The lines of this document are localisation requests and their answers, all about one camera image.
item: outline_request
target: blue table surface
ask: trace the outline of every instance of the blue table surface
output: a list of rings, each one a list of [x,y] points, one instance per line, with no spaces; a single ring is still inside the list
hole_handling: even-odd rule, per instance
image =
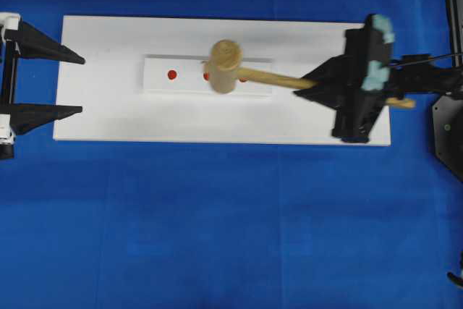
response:
[[[445,0],[0,4],[57,40],[65,14],[377,12],[395,57],[450,50]],[[54,103],[57,75],[21,61],[17,101]],[[446,272],[463,250],[463,186],[433,156],[435,100],[392,110],[387,148],[55,142],[51,124],[20,137],[0,163],[0,308],[461,308]]]

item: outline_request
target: white board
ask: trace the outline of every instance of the white board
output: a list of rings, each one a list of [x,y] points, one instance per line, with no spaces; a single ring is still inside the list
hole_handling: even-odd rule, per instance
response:
[[[343,144],[330,136],[332,110],[253,82],[238,83],[230,95],[211,93],[200,65],[227,38],[241,45],[242,66],[301,77],[341,54],[344,31],[360,26],[66,16],[62,43],[87,63],[60,63],[56,103],[83,106],[83,113],[56,122],[54,139]],[[388,108],[370,138],[370,145],[390,145]]]

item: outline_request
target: wooden mallet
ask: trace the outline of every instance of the wooden mallet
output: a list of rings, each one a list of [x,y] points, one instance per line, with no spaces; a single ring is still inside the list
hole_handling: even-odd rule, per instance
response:
[[[242,50],[237,43],[231,40],[221,40],[216,43],[212,47],[209,61],[204,64],[204,73],[208,74],[212,89],[218,93],[230,93],[235,89],[237,80],[265,83],[295,90],[312,88],[318,84],[312,80],[240,67],[241,61]],[[402,100],[388,98],[386,104],[400,109],[413,109],[415,107],[415,101],[408,98]]]

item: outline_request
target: black cable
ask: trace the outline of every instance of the black cable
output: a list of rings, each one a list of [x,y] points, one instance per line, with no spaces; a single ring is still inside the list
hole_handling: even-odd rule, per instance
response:
[[[407,62],[407,63],[399,63],[399,64],[390,64],[389,66],[390,66],[391,68],[395,68],[395,67],[405,67],[405,66],[407,66],[407,65],[428,63],[428,62],[432,62],[432,61],[438,61],[439,59],[450,58],[450,57],[456,57],[456,56],[463,56],[463,52],[459,52],[458,54],[444,54],[444,55],[442,55],[442,56],[430,57],[430,58],[424,59],[424,60],[422,60],[422,61]]]

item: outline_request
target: white clamp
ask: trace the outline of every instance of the white clamp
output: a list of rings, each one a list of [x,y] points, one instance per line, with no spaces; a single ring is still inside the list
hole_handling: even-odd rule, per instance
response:
[[[5,43],[5,30],[18,30],[21,16],[14,12],[0,12],[1,40]]]
[[[14,132],[9,126],[10,115],[0,114],[0,144],[14,144]]]

